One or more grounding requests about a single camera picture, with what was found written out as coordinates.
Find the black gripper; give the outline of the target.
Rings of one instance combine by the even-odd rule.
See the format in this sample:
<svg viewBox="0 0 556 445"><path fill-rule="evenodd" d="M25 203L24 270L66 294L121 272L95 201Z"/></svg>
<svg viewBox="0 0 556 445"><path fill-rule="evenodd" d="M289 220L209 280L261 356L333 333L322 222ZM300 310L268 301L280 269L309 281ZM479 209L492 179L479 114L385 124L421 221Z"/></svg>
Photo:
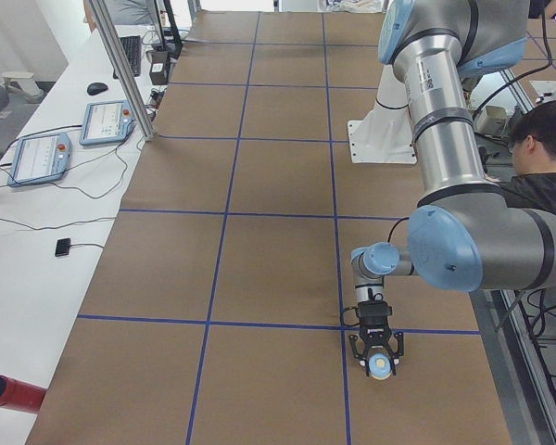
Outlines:
<svg viewBox="0 0 556 445"><path fill-rule="evenodd" d="M392 313L392 308L384 300L368 300L358 304L356 314L360 322L360 333L349 334L348 342L353 357L364 369L368 368L370 349L381 347L387 353L391 374L397 373L399 359L404 355L404 333L392 334L388 323L388 317ZM396 341L395 349L390 345L392 338ZM358 347L359 340L362 342L362 350Z"/></svg>

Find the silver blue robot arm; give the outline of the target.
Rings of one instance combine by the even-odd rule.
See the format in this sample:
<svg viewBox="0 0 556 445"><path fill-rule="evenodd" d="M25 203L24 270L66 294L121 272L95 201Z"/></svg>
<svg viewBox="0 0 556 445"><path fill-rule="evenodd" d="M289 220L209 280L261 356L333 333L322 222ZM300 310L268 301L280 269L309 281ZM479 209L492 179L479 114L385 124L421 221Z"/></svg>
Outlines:
<svg viewBox="0 0 556 445"><path fill-rule="evenodd" d="M401 340L388 326L387 275L472 292L556 286L556 216L510 208L485 177L461 82L523 56L526 1L396 1L378 56L406 92L411 142L424 197L408 222L408 245L379 242L351 254L360 331L349 341L367 376L396 372Z"/></svg>

